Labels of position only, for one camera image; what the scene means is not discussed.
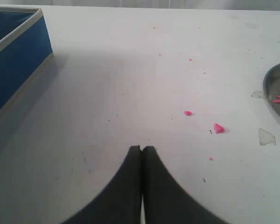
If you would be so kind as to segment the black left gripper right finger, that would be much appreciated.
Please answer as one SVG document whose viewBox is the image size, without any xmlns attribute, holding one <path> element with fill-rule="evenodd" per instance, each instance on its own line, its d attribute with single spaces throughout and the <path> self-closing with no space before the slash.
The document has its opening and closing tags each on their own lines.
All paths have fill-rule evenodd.
<svg viewBox="0 0 280 224">
<path fill-rule="evenodd" d="M 222 224 L 172 177 L 153 146 L 142 151 L 142 190 L 147 224 Z"/>
</svg>

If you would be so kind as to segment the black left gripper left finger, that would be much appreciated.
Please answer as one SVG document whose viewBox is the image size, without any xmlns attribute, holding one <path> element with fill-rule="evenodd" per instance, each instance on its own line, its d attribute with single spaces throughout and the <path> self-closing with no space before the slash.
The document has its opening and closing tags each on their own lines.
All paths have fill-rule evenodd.
<svg viewBox="0 0 280 224">
<path fill-rule="evenodd" d="M 104 189 L 66 224 L 139 224 L 142 203 L 142 151 L 131 146 Z"/>
</svg>

